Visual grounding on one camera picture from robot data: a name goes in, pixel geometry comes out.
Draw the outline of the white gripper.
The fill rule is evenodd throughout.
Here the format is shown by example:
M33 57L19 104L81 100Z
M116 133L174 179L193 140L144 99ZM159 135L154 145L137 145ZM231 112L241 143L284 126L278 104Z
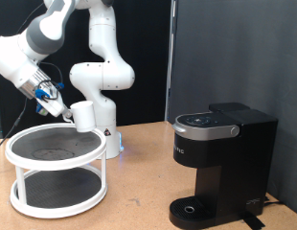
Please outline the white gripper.
M58 90L52 86L50 88L38 88L36 90L36 112L46 116L51 114L54 117L62 115L64 119L70 119L73 114L66 108Z

